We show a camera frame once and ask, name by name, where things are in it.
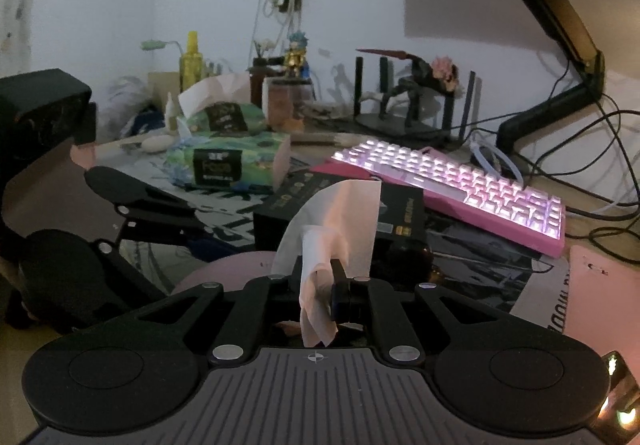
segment anime figure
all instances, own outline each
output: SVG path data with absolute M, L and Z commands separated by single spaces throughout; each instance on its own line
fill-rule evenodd
M 429 88 L 447 97 L 453 96 L 458 87 L 458 68 L 449 57 L 436 57 L 431 64 L 425 62 L 417 55 L 411 55 L 406 51 L 392 50 L 358 50 L 363 53 L 393 57 L 395 59 L 411 61 L 411 76 L 398 79 L 398 85 L 391 91 L 382 95 L 380 102 L 380 118 L 386 115 L 386 106 L 391 97 L 402 93 L 409 96 L 409 111 L 404 120 L 405 127 L 410 128 L 412 121 L 420 120 L 420 95 L 423 88 Z
M 304 32 L 297 31 L 289 36 L 289 49 L 284 56 L 285 74 L 290 78 L 300 78 L 306 63 L 308 39 Z

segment black box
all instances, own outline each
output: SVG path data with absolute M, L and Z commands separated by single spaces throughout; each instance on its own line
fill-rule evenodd
M 295 173 L 254 211 L 256 250 L 278 250 L 289 222 L 318 191 L 348 180 L 320 172 Z M 378 232 L 373 258 L 382 258 L 393 241 L 417 239 L 426 242 L 422 190 L 416 187 L 383 183 L 380 193 Z

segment backlit keyboard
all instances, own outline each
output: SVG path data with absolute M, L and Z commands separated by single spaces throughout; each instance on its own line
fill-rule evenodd
M 556 196 L 460 165 L 438 152 L 377 140 L 336 152 L 333 160 L 385 181 L 420 187 L 428 208 L 526 247 L 553 257 L 564 248 L 564 206 Z

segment tissue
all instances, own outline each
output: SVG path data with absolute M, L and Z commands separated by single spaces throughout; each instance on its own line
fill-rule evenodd
M 209 77 L 191 86 L 178 96 L 185 118 L 191 118 L 197 112 L 216 102 L 251 102 L 251 84 L 249 73 L 227 73 Z
M 300 327 L 306 347 L 328 346 L 337 327 L 329 313 L 331 259 L 347 277 L 368 277 L 380 208 L 379 181 L 346 180 L 315 194 L 293 217 L 271 273 L 290 275 L 302 256 Z

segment grooved gray panel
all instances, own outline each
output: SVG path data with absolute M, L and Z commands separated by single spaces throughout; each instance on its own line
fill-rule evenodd
M 587 430 L 505 438 L 449 413 L 416 371 L 369 349 L 263 349 L 250 364 L 210 372 L 177 414 L 119 437 L 47 429 L 30 445 L 602 445 Z

